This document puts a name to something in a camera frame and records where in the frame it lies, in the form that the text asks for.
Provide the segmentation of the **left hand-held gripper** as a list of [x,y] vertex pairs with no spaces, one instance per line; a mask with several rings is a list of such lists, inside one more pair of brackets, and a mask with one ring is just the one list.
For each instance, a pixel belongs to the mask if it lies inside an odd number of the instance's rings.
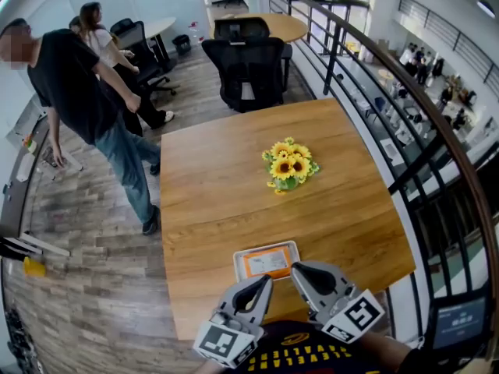
[[201,323],[193,349],[225,368],[239,367],[257,349],[264,335],[263,327],[257,324],[267,314],[273,285],[268,274],[233,284],[223,294],[220,309],[215,309],[213,316]]

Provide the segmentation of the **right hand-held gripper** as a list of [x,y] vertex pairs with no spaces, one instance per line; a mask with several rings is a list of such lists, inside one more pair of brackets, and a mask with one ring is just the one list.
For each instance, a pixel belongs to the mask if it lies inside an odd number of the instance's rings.
[[[385,314],[370,290],[353,296],[352,283],[331,263],[313,260],[293,263],[291,278],[302,299],[315,311],[309,321],[345,344],[361,338]],[[324,297],[332,295],[340,298],[327,306]]]

